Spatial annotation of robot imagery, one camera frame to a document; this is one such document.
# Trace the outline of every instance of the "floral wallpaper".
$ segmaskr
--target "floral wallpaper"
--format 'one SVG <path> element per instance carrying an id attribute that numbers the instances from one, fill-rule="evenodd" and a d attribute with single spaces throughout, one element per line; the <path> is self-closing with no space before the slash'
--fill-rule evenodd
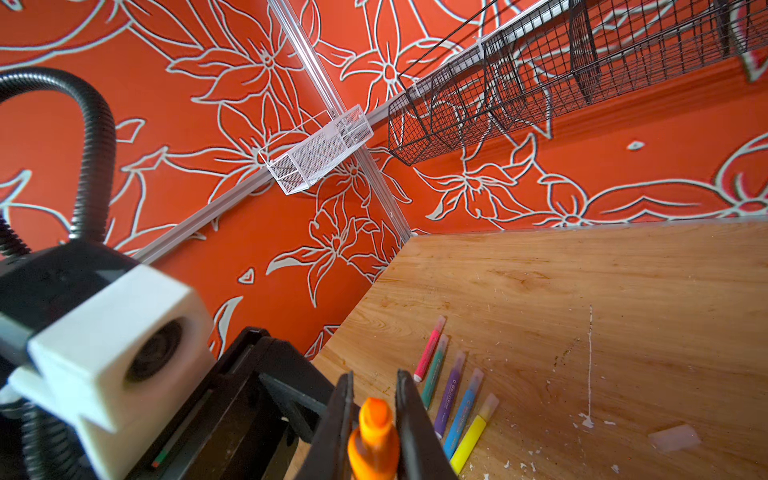
<path id="1" fill-rule="evenodd" d="M 111 106 L 106 244 L 128 255 L 260 169 L 256 149 L 279 154 L 320 126 L 296 129 L 324 107 L 266 0 L 0 0 L 0 24 L 0 71 L 61 68 Z M 33 250 L 53 246 L 67 237 L 81 114 L 35 92 L 0 118 L 0 211 Z M 312 356 L 401 246 L 350 158 L 301 194 L 268 183 L 154 265 L 204 298 L 214 354 L 261 326 Z"/>
<path id="2" fill-rule="evenodd" d="M 531 3 L 499 0 L 472 21 L 474 35 L 460 32 L 427 61 L 440 65 Z M 653 24 L 672 15 L 675 3 L 685 5 L 616 2 L 592 28 L 621 33 L 641 15 Z M 304 30 L 346 103 L 373 111 L 402 90 L 399 72 L 483 5 L 296 0 L 294 8 L 302 10 Z M 737 38 L 742 27 L 733 25 Z M 385 122 L 368 145 L 416 233 L 765 215 L 768 111 L 757 105 L 768 102 L 766 56 L 750 52 L 413 167 L 389 154 Z M 532 57 L 525 46 L 516 58 L 539 71 L 547 60 Z M 404 77 L 406 85 L 418 70 Z"/>

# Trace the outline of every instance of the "white 3d printed part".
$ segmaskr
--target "white 3d printed part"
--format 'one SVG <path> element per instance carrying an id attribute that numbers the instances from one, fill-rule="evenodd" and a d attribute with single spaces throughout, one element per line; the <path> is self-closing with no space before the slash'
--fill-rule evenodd
<path id="1" fill-rule="evenodd" d="M 373 130 L 356 105 L 266 167 L 286 195 L 295 194 L 312 187 L 371 137 Z"/>
<path id="2" fill-rule="evenodd" d="M 172 357 L 143 381 L 127 375 L 141 347 L 176 320 Z M 72 425 L 101 480 L 124 478 L 213 367 L 213 321 L 190 287 L 145 265 L 32 337 L 32 366 L 11 387 Z"/>

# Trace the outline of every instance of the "hose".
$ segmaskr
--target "hose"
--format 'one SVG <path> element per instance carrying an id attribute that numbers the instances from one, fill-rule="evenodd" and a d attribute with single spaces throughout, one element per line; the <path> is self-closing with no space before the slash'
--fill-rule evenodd
<path id="1" fill-rule="evenodd" d="M 116 134 L 107 101 L 89 83 L 54 68 L 20 68 L 0 74 L 0 103 L 19 94 L 53 90 L 74 98 L 83 112 L 85 139 L 70 239 L 103 242 L 112 193 Z M 5 238 L 2 245 L 5 251 Z"/>
<path id="2" fill-rule="evenodd" d="M 0 215 L 0 253 L 5 258 L 16 258 L 31 252 L 27 244 L 16 235 L 5 218 Z"/>
<path id="3" fill-rule="evenodd" d="M 92 480 L 93 471 L 80 463 L 83 450 L 67 424 L 27 402 L 22 441 L 24 463 L 30 480 Z"/>

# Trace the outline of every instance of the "black wire basket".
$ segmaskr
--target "black wire basket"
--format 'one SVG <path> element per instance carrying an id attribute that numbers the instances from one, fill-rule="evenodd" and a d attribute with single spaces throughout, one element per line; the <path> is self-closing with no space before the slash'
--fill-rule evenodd
<path id="1" fill-rule="evenodd" d="M 413 165 L 761 48 L 766 4 L 549 0 L 393 99 L 389 150 Z"/>

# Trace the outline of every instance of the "wooden tabletop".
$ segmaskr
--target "wooden tabletop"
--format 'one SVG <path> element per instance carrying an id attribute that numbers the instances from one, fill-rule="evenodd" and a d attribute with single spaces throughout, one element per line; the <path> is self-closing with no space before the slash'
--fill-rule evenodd
<path id="1" fill-rule="evenodd" d="M 458 398 L 480 367 L 501 400 L 461 478 L 768 478 L 766 223 L 416 237 L 314 364 L 393 405 L 439 315 L 430 418 L 459 350 Z M 652 446 L 683 424 L 698 446 Z"/>

